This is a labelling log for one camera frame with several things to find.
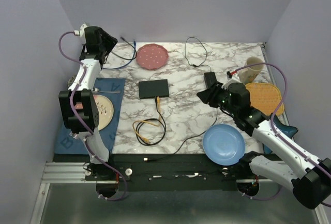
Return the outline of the black power adapter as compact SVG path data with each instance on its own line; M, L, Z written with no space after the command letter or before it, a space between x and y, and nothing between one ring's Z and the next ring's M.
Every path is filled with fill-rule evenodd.
M207 89L211 88L217 82L216 74L213 71L205 72L203 77Z

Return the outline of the black network switch box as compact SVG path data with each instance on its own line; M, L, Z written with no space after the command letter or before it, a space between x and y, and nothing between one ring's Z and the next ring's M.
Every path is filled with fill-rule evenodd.
M140 81L139 99L152 99L155 97L169 97L169 85L167 79Z

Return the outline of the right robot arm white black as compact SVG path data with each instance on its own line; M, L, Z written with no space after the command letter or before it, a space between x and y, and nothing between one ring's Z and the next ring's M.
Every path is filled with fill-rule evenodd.
M254 174L266 177L290 190L299 203L311 210L330 196L330 159L321 160L305 151L275 128L270 117L251 106L250 93L242 83L224 86L216 82L197 93L197 97L229 114L240 130L268 146L285 163L280 165L250 152L239 160L241 177L250 178Z

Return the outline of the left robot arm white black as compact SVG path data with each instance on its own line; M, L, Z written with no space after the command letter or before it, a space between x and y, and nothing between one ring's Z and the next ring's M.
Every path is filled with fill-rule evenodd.
M84 144L92 172L103 180L109 180L118 170L109 164L110 152L98 130L99 112L94 99L94 84L117 39L101 27L87 24L82 24L72 34L80 37L83 49L79 58L72 60L79 64L74 82L58 95L64 126Z

